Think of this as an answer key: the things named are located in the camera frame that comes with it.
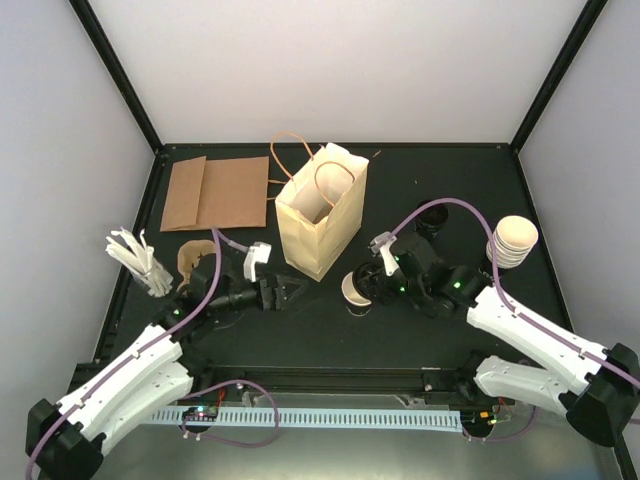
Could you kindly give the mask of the black takeout paper cup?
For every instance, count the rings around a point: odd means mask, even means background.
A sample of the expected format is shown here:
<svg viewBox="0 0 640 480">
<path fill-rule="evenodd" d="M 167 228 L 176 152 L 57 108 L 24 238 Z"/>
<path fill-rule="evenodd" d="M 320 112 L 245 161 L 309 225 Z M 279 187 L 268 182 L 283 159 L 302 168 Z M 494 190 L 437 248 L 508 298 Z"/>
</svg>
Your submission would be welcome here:
<svg viewBox="0 0 640 480">
<path fill-rule="evenodd" d="M 371 309 L 372 302 L 361 295 L 355 287 L 353 271 L 345 275 L 341 283 L 341 293 L 347 311 L 355 317 L 367 315 Z"/>
</svg>

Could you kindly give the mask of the cream paper bag with handles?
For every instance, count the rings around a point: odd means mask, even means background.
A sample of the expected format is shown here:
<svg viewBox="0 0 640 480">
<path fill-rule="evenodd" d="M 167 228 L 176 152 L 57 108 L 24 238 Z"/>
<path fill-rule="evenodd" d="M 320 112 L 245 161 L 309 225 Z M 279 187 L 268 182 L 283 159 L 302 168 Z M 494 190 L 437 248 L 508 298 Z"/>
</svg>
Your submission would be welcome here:
<svg viewBox="0 0 640 480">
<path fill-rule="evenodd" d="M 288 181 L 275 197 L 281 246 L 286 263 L 319 282 L 362 225 L 369 160 L 327 143 L 313 152 L 303 142 L 308 160 L 295 173 L 275 151 L 270 153 Z"/>
</svg>

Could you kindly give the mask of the black plastic cup lid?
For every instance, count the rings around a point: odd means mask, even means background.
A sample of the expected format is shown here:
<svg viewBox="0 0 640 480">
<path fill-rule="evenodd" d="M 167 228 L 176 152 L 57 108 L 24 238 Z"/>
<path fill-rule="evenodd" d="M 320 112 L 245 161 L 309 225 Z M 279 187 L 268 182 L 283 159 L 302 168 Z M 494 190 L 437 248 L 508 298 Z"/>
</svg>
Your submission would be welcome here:
<svg viewBox="0 0 640 480">
<path fill-rule="evenodd" d="M 355 290 L 368 299 L 373 299 L 380 294 L 381 281 L 384 278 L 384 267 L 373 262 L 358 265 L 352 275 Z"/>
</svg>

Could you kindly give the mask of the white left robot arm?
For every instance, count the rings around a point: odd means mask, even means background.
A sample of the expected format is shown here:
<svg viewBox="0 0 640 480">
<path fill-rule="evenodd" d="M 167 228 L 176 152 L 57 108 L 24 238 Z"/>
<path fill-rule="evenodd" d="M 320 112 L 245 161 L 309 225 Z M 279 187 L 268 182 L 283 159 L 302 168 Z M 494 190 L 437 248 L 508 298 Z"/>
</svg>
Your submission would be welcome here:
<svg viewBox="0 0 640 480">
<path fill-rule="evenodd" d="M 213 365 L 197 343 L 218 315 L 281 311 L 308 287 L 306 280 L 260 271 L 248 280 L 227 260 L 207 255 L 188 282 L 118 357 L 86 383 L 28 412 L 26 478 L 90 479 L 132 430 L 172 402 L 207 397 Z"/>
</svg>

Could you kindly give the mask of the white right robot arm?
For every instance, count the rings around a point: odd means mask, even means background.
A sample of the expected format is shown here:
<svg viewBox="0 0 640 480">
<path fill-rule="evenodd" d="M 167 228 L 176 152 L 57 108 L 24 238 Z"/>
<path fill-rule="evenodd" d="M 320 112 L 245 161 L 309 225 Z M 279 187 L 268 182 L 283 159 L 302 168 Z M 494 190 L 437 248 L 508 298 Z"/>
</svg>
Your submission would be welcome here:
<svg viewBox="0 0 640 480">
<path fill-rule="evenodd" d="M 461 400 L 510 398 L 564 417 L 597 445 L 619 442 L 639 406 L 639 357 L 632 349 L 606 348 L 561 328 L 501 293 L 479 268 L 448 265 L 416 233 L 384 232 L 369 248 L 377 261 L 357 283 L 362 295 L 405 298 L 431 317 L 463 312 L 469 325 L 533 360 L 527 366 L 496 355 L 482 359 L 455 377 Z"/>
</svg>

